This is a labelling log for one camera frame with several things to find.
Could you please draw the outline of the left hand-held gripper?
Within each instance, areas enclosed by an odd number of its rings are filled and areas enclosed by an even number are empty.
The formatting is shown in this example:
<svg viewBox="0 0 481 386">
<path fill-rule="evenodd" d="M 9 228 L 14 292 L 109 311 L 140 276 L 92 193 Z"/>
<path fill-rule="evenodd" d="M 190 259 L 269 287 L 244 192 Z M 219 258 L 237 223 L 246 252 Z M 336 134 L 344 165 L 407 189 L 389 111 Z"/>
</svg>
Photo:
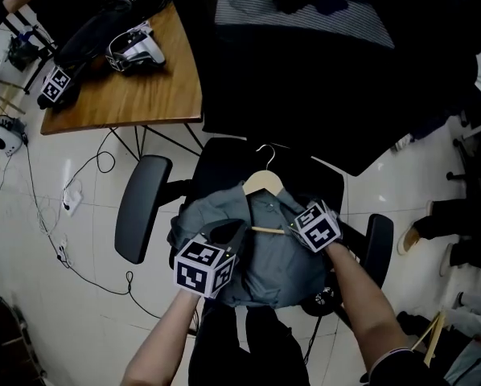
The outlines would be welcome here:
<svg viewBox="0 0 481 386">
<path fill-rule="evenodd" d="M 205 298 L 215 298 L 232 279 L 247 229 L 247 223 L 240 219 L 204 225 L 175 256 L 175 284 Z"/>
</svg>

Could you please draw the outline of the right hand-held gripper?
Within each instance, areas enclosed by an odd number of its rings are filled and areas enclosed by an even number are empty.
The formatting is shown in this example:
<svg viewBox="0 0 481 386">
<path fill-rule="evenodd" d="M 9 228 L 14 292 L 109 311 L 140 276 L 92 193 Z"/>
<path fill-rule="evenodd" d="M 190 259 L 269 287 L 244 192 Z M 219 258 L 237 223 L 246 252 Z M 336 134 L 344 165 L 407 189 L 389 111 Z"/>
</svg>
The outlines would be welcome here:
<svg viewBox="0 0 481 386">
<path fill-rule="evenodd" d="M 313 253 L 323 250 L 342 237 L 337 214 L 322 200 L 310 203 L 307 209 L 291 222 L 290 230 L 298 241 Z"/>
</svg>

